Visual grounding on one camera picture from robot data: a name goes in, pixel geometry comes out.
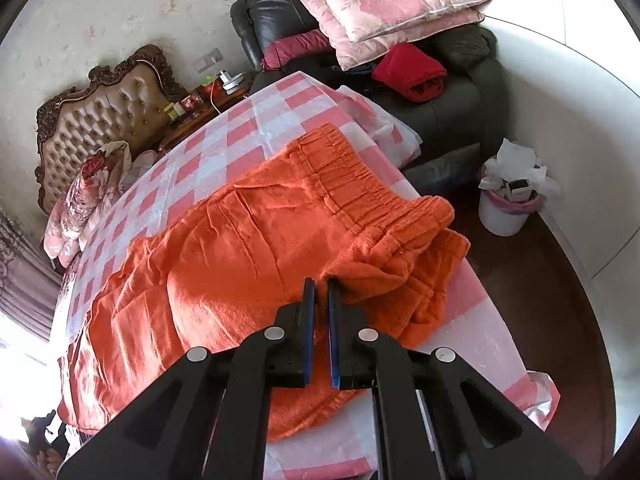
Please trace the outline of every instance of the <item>nightstand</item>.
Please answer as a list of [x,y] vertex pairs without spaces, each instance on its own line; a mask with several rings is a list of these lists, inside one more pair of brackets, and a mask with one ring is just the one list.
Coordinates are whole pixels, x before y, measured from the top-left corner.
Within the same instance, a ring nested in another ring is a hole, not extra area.
[[158,145],[160,157],[165,156],[175,146],[215,118],[218,115],[218,111],[226,112],[229,108],[249,97],[252,81],[253,77],[250,75],[245,76],[245,80],[235,92],[222,98],[214,99],[215,107],[211,106],[210,102],[205,101],[197,110],[184,114],[177,121],[165,126],[159,136],[162,139]]

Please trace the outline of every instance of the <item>silver screw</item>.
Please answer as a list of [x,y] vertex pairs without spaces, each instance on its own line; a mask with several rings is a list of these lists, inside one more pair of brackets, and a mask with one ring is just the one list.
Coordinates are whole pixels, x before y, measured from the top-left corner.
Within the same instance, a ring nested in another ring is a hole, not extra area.
[[271,341],[277,341],[278,339],[282,339],[284,337],[284,330],[279,326],[270,326],[267,330],[264,331],[264,336]]
[[187,352],[187,359],[192,363],[204,361],[207,357],[207,349],[203,346],[194,346]]
[[358,332],[358,337],[363,341],[375,341],[378,339],[378,332],[372,328],[363,328]]
[[456,358],[456,353],[451,349],[443,346],[442,348],[438,348],[435,352],[436,359],[438,361],[442,361],[443,363],[450,363],[453,359]]

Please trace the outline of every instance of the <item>wall switch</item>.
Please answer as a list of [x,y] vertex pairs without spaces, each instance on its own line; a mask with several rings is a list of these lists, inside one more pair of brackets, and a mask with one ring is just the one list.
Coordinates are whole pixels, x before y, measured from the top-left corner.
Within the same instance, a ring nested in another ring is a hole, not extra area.
[[193,62],[193,65],[198,73],[201,74],[220,61],[222,61],[222,54],[220,54],[220,51],[218,49],[214,48],[211,52],[196,59]]

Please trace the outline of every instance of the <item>tufted leather headboard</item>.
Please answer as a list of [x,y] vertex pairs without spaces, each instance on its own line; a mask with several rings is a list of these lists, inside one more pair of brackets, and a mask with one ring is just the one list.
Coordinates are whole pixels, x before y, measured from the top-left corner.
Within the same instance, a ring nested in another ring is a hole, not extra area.
[[131,154],[147,149],[169,116],[164,108],[188,92],[173,78],[162,50],[152,44],[135,51],[111,72],[97,66],[89,86],[63,91],[37,112],[40,165],[38,204],[50,213],[90,155],[113,140],[126,140]]

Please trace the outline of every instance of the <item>orange fabric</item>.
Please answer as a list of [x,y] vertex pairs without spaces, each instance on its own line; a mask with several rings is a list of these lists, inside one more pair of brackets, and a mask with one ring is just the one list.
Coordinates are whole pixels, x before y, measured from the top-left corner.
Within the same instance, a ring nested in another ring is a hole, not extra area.
[[320,424],[356,395],[331,386],[326,278],[339,277],[373,327],[415,347],[439,324],[468,250],[452,219],[446,200],[400,198],[337,128],[317,128],[132,243],[63,358],[58,413],[99,430],[187,349],[232,348],[272,324],[309,276],[319,283],[312,384],[273,393],[269,438]]

